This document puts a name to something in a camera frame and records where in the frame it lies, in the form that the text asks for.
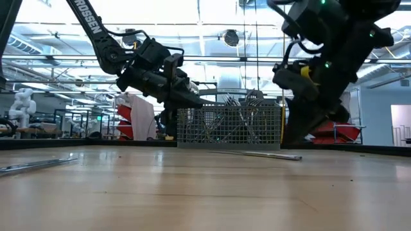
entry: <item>ceiling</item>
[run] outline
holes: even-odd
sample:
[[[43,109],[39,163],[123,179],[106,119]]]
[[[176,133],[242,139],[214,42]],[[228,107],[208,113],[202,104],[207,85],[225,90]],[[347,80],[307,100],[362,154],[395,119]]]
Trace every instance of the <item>ceiling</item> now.
[[[238,85],[257,89],[275,95],[281,94],[281,89],[271,83],[273,62],[229,62],[221,57],[259,57],[281,58],[284,38],[280,27],[283,19],[269,9],[265,0],[89,0],[97,14],[103,19],[105,26],[112,31],[124,32],[133,28],[145,30],[149,36],[165,46],[180,47],[191,60],[186,61],[182,69],[192,80],[221,82],[237,79]],[[411,22],[408,20],[411,12],[405,10],[394,12],[377,22],[380,27],[391,27],[396,41],[389,49],[375,49],[369,58],[379,59],[409,59]],[[237,47],[227,46],[222,37],[227,30],[236,30],[240,38]],[[13,35],[27,44],[37,47],[40,55],[94,55],[90,40],[79,25],[70,7],[62,0],[24,0]],[[28,55],[13,46],[8,46],[6,55]],[[215,60],[202,57],[218,57]],[[299,47],[291,53],[292,58],[309,57]],[[98,68],[96,61],[63,60],[52,65],[39,60],[5,60],[4,66],[9,67],[9,79],[12,80],[48,80],[53,81],[115,81],[115,76],[105,74]],[[39,74],[27,73],[11,63],[32,70]],[[391,64],[364,65],[358,85],[368,87],[375,83],[404,75],[408,68]],[[89,84],[76,87],[73,84],[49,85],[55,90],[64,91],[110,91],[119,89],[115,84]],[[63,94],[69,98],[79,97],[76,94]],[[96,101],[98,94],[84,96]]]

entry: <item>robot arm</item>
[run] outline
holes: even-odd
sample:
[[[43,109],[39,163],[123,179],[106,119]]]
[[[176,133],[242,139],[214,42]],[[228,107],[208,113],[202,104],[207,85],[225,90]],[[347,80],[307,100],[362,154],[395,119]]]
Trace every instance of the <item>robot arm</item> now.
[[[267,0],[271,9],[284,17],[282,31],[293,41],[283,62],[273,68],[273,82],[293,91],[287,99],[290,110],[283,142],[301,140],[328,119],[346,123],[349,112],[340,97],[357,81],[357,71],[374,48],[392,46],[390,28],[374,22],[394,12],[400,0]],[[288,14],[279,4],[293,3]],[[303,40],[320,45],[309,50]],[[309,54],[307,60],[288,63],[291,48],[298,44]]]
[[[164,107],[200,108],[203,101],[189,90],[189,78],[178,67],[182,66],[184,50],[166,47],[150,38],[144,31],[114,33],[107,30],[89,0],[67,0],[78,21],[90,38],[101,69],[119,76],[117,86],[140,90],[144,96],[153,96]],[[110,34],[128,36],[143,33],[146,36],[138,49],[124,49]],[[182,51],[171,55],[169,49]]]

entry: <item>white robot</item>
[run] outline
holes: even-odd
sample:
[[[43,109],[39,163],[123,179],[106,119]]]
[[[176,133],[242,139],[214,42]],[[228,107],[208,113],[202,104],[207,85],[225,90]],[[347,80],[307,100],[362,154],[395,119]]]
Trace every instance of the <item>white robot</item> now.
[[[30,115],[36,112],[36,102],[31,100],[32,89],[20,89],[14,96],[14,104],[8,112],[10,119],[19,119],[19,127],[27,128]]]

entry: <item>wooden table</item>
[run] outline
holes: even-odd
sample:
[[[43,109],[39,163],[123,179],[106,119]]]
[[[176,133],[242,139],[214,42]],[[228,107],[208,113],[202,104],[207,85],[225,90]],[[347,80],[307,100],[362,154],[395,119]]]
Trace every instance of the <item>wooden table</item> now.
[[[88,146],[2,151],[0,166],[78,156],[0,178],[0,230],[390,230],[411,227],[411,159]]]

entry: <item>wire basket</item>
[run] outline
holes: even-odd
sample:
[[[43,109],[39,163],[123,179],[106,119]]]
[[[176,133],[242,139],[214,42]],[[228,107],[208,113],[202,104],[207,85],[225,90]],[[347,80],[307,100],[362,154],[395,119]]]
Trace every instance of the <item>wire basket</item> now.
[[[281,107],[277,105],[179,110],[179,148],[279,150],[280,142]]]

